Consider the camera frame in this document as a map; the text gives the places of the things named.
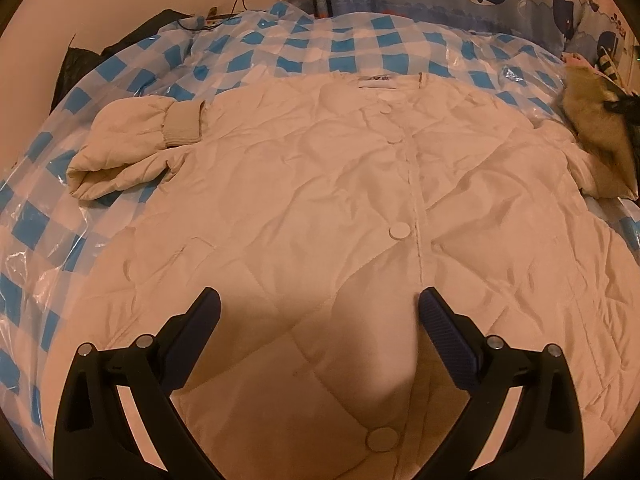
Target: brown cuff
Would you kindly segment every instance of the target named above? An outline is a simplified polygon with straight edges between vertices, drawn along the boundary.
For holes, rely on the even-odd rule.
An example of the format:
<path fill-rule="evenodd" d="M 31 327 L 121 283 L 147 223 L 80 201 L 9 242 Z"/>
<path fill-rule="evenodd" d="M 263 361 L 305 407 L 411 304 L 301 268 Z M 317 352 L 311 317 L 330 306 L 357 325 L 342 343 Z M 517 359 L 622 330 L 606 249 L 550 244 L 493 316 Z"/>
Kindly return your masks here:
<path fill-rule="evenodd" d="M 168 148 L 195 144 L 201 139 L 200 111 L 204 99 L 173 103 L 166 111 L 162 136 Z"/>

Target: blue gripper pad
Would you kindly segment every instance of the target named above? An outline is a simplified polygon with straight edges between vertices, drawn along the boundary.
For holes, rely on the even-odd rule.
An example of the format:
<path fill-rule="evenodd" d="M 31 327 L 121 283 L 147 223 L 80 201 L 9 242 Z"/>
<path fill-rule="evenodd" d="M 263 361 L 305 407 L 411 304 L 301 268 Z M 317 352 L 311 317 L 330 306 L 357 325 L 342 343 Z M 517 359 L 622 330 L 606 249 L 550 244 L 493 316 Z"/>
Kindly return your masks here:
<path fill-rule="evenodd" d="M 186 313 L 170 318 L 158 333 L 158 339 L 168 343 L 161 352 L 161 387 L 165 394 L 170 395 L 187 382 L 220 320 L 221 309 L 220 296 L 207 287 Z"/>
<path fill-rule="evenodd" d="M 456 314 L 434 288 L 427 288 L 418 300 L 418 315 L 456 387 L 473 393 L 479 386 L 480 366 L 476 353 L 456 326 Z"/>

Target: silver bolt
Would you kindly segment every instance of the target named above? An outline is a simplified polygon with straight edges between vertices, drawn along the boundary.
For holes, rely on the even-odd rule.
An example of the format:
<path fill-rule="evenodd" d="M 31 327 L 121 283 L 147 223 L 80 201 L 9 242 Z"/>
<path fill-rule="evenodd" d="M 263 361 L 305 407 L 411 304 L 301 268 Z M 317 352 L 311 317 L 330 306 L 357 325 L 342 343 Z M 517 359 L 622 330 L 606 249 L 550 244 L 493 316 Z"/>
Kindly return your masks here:
<path fill-rule="evenodd" d="M 491 335 L 486 339 L 486 343 L 489 345 L 489 348 L 493 348 L 494 350 L 500 350 L 504 348 L 504 339 L 497 335 Z"/>
<path fill-rule="evenodd" d="M 91 350 L 94 349 L 94 346 L 91 343 L 83 343 L 78 348 L 78 355 L 85 357 L 91 353 Z"/>
<path fill-rule="evenodd" d="M 562 349 L 558 345 L 549 345 L 546 347 L 546 351 L 549 352 L 553 357 L 560 357 L 562 355 Z"/>
<path fill-rule="evenodd" d="M 136 339 L 136 346 L 138 348 L 149 348 L 154 342 L 153 336 L 149 334 L 141 335 L 138 339 Z"/>

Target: white wall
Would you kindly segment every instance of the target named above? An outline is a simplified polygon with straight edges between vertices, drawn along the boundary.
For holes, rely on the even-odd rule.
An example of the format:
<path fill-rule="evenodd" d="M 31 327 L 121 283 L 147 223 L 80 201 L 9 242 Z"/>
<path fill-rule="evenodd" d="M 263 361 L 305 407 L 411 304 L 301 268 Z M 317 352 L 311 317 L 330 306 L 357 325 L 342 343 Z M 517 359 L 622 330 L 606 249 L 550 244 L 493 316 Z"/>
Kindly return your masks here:
<path fill-rule="evenodd" d="M 277 0 L 245 0 L 250 9 Z M 25 0 L 0 37 L 0 177 L 49 113 L 60 65 L 73 46 L 100 52 L 163 9 L 229 12 L 234 0 Z"/>

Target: clothing tag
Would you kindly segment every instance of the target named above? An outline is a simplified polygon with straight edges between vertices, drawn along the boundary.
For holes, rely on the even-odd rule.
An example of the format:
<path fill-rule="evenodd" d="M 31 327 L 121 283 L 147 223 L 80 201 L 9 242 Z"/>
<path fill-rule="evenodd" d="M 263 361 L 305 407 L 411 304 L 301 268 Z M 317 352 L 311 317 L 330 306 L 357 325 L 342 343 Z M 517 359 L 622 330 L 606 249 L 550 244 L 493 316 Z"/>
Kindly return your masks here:
<path fill-rule="evenodd" d="M 358 81 L 358 88 L 398 88 L 398 83 L 389 74 L 363 77 Z"/>

